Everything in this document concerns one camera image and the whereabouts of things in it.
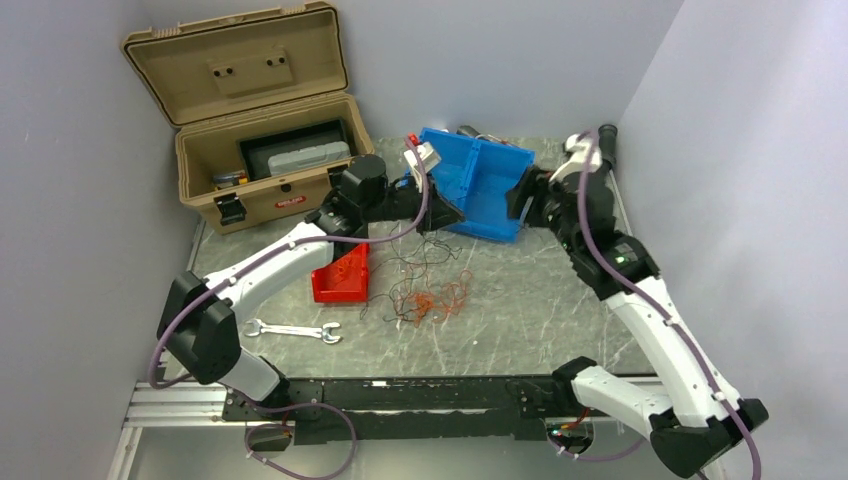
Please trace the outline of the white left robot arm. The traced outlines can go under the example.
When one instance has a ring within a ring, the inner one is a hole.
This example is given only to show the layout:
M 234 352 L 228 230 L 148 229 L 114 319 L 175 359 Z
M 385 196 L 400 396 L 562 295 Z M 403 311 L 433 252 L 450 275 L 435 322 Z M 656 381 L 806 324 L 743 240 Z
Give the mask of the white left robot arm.
M 359 244 L 372 244 L 372 223 L 407 221 L 429 232 L 462 223 L 462 211 L 417 166 L 395 181 L 385 161 L 360 155 L 336 174 L 320 206 L 288 234 L 239 263 L 201 277 L 191 271 L 171 283 L 157 329 L 148 382 L 160 388 L 156 368 L 168 351 L 198 383 L 218 383 L 247 398 L 264 420 L 290 405 L 289 380 L 239 339 L 237 321 L 294 280 L 339 260 Z

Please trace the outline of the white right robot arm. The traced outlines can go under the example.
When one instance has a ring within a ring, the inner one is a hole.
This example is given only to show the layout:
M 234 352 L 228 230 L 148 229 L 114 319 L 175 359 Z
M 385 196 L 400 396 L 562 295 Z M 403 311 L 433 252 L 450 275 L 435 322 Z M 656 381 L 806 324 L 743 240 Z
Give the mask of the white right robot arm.
M 574 415 L 599 410 L 645 438 L 663 465 L 688 478 L 743 443 L 752 476 L 763 463 L 752 433 L 769 418 L 719 374 L 676 310 L 645 246 L 615 226 L 614 196 L 604 172 L 562 179 L 529 167 L 506 194 L 507 215 L 550 230 L 571 266 L 633 335 L 664 391 L 652 393 L 578 357 L 552 374 L 551 401 Z

